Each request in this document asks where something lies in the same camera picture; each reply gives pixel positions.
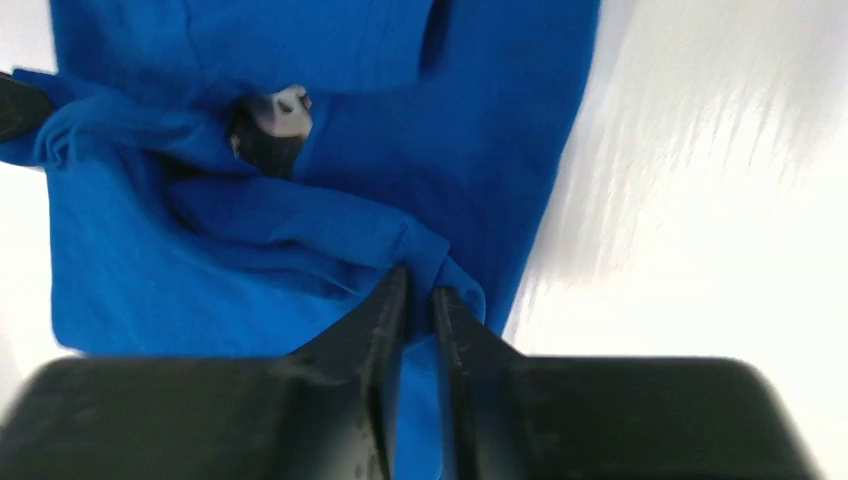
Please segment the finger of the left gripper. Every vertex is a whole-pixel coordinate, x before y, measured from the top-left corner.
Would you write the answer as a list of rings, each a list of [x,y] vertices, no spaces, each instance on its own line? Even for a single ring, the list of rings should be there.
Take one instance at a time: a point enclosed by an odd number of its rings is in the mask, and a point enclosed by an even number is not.
[[[2,143],[40,129],[54,111],[42,90],[1,73]]]

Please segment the blue printed t-shirt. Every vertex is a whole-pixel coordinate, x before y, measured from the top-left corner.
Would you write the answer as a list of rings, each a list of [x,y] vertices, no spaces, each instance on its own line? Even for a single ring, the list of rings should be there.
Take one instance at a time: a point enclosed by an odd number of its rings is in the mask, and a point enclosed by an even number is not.
[[[52,324],[94,355],[280,356],[413,277],[395,474],[443,475],[432,289],[506,325],[596,1],[54,1]]]

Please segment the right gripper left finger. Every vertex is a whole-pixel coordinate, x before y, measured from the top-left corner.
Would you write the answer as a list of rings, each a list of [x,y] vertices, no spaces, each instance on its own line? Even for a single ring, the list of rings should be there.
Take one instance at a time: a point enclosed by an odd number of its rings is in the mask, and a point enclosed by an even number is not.
[[[67,358],[1,423],[5,479],[389,479],[408,272],[279,358]]]

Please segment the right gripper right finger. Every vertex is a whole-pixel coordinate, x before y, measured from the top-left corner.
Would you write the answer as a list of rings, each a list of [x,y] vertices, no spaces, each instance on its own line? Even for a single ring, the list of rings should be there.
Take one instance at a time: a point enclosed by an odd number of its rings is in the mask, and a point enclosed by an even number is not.
[[[431,319],[448,479],[812,479],[765,379],[727,358],[545,357],[452,288]]]

